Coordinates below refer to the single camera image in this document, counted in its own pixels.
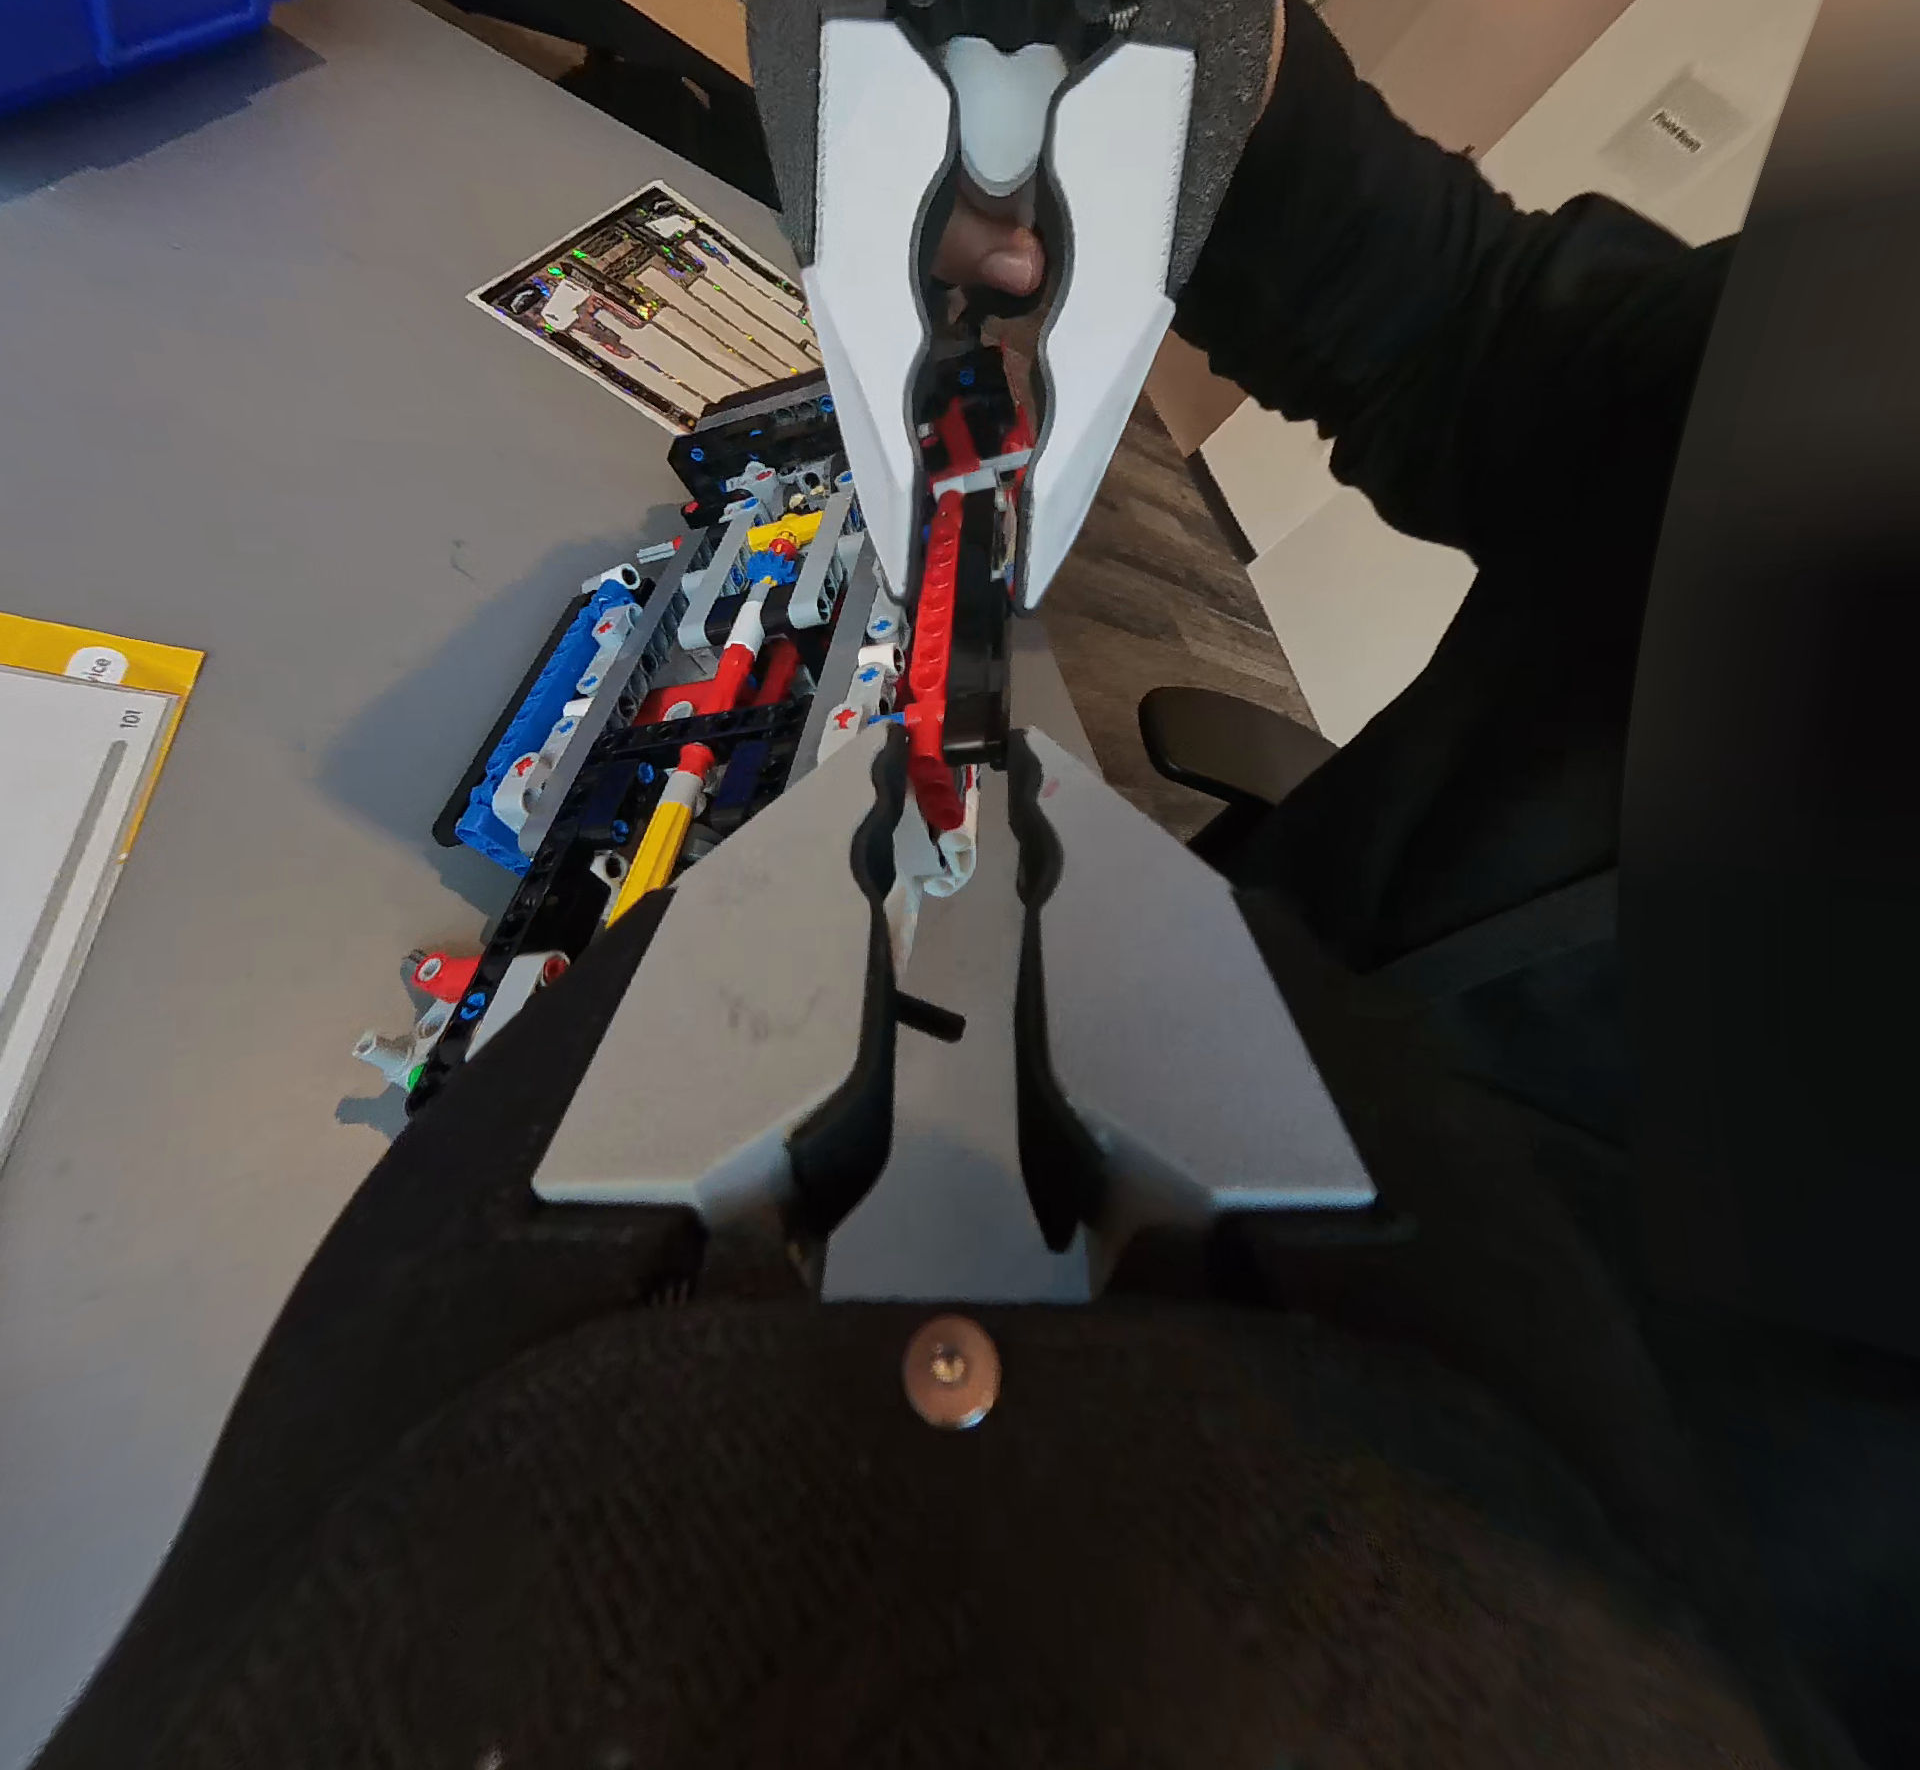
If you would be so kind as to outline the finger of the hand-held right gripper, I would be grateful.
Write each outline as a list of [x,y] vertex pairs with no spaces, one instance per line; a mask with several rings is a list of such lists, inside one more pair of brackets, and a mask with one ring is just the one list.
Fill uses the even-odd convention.
[[804,289],[879,572],[900,601],[921,498],[914,391],[931,340],[920,246],[955,146],[949,79],[906,28],[821,25]]
[[1171,267],[1195,56],[1118,45],[1059,95],[1043,194],[1061,212],[1025,473],[1017,607],[1036,612],[1099,493],[1175,316]]

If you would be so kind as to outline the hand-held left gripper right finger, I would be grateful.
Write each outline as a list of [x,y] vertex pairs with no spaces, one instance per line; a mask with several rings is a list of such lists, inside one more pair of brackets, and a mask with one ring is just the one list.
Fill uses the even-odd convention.
[[1360,1216],[1379,1188],[1228,882],[1037,729],[1007,749],[1022,1180],[1043,1245]]

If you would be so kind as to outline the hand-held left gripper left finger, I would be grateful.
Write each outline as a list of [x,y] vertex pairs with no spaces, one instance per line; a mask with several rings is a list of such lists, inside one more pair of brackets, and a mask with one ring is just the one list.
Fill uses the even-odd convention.
[[906,794],[908,736],[861,730],[653,899],[538,1200],[829,1234],[873,1189],[893,1135],[882,904]]

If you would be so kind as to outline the toy brick race car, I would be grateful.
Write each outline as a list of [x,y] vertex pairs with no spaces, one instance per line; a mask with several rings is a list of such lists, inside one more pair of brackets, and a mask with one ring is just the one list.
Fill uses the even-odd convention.
[[908,733],[884,901],[897,971],[921,906],[973,879],[1005,758],[1013,546],[1036,445],[1007,354],[966,329],[921,378],[917,595],[896,600],[821,371],[745,391],[670,448],[680,535],[589,576],[434,824],[510,871],[486,942],[403,967],[415,1020],[355,1044],[421,1111],[643,891],[668,890],[869,727]]

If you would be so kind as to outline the person's right forearm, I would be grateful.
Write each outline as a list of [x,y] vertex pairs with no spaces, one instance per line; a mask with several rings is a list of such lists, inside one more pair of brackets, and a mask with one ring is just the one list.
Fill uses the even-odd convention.
[[1175,330],[1484,573],[1646,590],[1742,237],[1602,194],[1518,208],[1410,128],[1318,11],[1285,37]]

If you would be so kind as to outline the person's right hand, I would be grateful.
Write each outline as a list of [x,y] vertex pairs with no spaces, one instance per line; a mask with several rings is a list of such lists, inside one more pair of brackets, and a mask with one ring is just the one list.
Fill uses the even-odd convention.
[[1027,299],[1043,287],[1043,238],[1016,210],[993,208],[963,185],[931,256],[929,273],[951,289]]

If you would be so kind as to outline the holographic sticker sheet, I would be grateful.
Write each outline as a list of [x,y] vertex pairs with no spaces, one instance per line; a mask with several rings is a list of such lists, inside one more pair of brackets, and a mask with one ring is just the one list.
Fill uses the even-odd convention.
[[469,302],[677,439],[821,367],[802,286],[663,179]]

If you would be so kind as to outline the building instruction booklet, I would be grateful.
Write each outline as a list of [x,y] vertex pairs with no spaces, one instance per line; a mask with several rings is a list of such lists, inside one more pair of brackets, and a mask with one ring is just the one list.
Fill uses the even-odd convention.
[[3,616],[3,1153],[10,1154],[204,653]]

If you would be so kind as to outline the white wall sign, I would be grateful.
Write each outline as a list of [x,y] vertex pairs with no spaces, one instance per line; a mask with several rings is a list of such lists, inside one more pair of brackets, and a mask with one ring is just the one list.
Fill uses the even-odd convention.
[[1610,185],[1651,202],[1718,165],[1751,130],[1749,112],[1688,66],[1601,146]]

